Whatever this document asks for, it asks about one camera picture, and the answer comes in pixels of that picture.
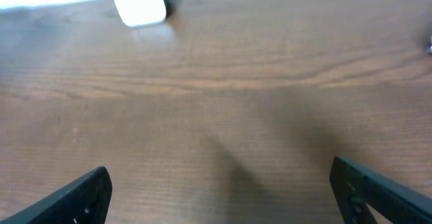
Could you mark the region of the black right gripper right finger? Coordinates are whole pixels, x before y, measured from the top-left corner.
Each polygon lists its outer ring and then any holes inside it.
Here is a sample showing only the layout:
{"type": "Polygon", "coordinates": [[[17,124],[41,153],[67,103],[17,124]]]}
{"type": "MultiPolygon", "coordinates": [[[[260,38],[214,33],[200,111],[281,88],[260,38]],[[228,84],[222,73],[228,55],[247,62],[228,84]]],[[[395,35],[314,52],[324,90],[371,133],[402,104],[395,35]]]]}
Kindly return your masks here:
{"type": "Polygon", "coordinates": [[[335,157],[329,181],[345,224],[376,224],[370,208],[391,223],[431,224],[431,199],[345,157],[335,157]]]}

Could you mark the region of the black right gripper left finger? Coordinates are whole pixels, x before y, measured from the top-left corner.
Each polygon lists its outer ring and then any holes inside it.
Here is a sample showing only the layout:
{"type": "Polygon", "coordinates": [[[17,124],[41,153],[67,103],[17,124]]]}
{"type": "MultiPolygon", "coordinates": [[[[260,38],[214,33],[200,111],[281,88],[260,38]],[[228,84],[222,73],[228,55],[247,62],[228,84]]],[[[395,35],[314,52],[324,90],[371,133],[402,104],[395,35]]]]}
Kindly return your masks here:
{"type": "Polygon", "coordinates": [[[97,167],[1,224],[104,224],[112,195],[108,170],[97,167]]]}

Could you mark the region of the red blue noodle packet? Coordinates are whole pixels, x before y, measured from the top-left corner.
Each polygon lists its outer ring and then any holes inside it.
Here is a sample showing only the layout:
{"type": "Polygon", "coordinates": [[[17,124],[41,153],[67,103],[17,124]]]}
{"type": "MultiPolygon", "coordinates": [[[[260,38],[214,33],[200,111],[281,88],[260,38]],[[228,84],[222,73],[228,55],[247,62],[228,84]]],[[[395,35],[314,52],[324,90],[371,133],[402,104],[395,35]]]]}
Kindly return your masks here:
{"type": "Polygon", "coordinates": [[[432,55],[432,36],[429,39],[429,44],[427,45],[426,54],[432,55]]]}

